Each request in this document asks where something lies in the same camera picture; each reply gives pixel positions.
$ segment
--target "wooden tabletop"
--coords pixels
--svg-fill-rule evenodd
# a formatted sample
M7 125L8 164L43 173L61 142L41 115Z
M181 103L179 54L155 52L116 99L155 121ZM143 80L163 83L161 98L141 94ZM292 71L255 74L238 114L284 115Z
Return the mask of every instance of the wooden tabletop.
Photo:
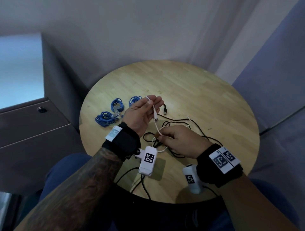
M160 95L167 107L167 117L185 119L189 116L203 132L219 140L240 159L248 174L257 158L259 131L251 108L228 83L202 68L174 61L144 61L116 69L98 81L86 96L80 113L80 133L86 152L93 156L101 147L105 136L114 126L103 128L95 122L102 111L111 111L110 104L121 98L125 109L133 96ZM167 119L159 116L158 127ZM191 129L200 134L194 124ZM153 120L147 132L156 132ZM141 138L141 148L151 145ZM168 151L158 153L152 176L144 179L151 199L167 203L189 203L209 200L214 195L206 190L202 194L190 193L182 168L197 161L177 159ZM131 168L138 167L140 159L126 160L116 180ZM132 170L118 183L131 191L140 181L140 174ZM214 185L210 187L217 192ZM139 185L134 194L148 198Z

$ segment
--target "gray wall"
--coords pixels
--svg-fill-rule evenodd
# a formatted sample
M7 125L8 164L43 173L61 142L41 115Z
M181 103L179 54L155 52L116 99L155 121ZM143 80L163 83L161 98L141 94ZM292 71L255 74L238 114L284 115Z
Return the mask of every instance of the gray wall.
M296 1L0 0L0 35L44 32L88 88L147 59L195 64L232 83Z
M260 131L305 105L305 0L300 0L233 86L252 108ZM286 195L305 217L305 110L261 136L251 177Z

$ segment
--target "white marker tag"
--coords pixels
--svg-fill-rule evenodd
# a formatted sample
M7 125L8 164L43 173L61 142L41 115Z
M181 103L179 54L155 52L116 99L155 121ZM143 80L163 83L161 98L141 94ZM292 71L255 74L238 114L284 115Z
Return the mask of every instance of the white marker tag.
M225 147L219 148L218 151L220 151L221 154L224 155L224 157L233 165L233 167L240 163L240 160L237 159L236 156L234 156L232 153L230 153L229 150Z
M209 157L214 162L214 164L222 171L223 174L226 174L233 168L233 165L230 164L218 150L210 154Z
M113 139L119 134L119 132L122 130L119 126L114 126L111 131L108 133L108 135L105 137L106 140L109 140L110 142L113 141Z

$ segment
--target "coiled blue cable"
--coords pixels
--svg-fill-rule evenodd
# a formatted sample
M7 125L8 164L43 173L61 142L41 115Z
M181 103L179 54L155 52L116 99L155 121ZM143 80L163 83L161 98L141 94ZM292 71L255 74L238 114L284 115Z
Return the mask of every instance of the coiled blue cable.
M95 121L102 127L107 127L110 124L115 123L116 120L118 120L118 119L119 119L118 116L112 117L111 112L102 112L100 115L98 115L95 118Z
M140 99L142 99L141 96L134 96L129 100L129 106L131 106L133 103L139 101Z
M117 107L117 110L118 110L119 112L124 111L124 105L123 105L123 102L122 102L122 100L121 100L120 98L116 98L115 100L113 100L113 101L111 102L110 108L111 108L111 110L112 110L113 112L114 112L113 107L114 107L115 104L119 104L119 105L120 105L120 107Z

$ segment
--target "left hand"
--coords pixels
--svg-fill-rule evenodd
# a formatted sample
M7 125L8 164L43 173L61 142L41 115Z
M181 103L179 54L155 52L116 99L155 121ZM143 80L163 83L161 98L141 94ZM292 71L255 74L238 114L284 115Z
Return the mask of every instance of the left hand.
M125 122L128 127L134 130L139 137L143 136L149 121L153 118L153 105L156 112L160 111L160 107L164 104L161 96L148 95L147 98L140 99L133 103L124 114L122 122Z

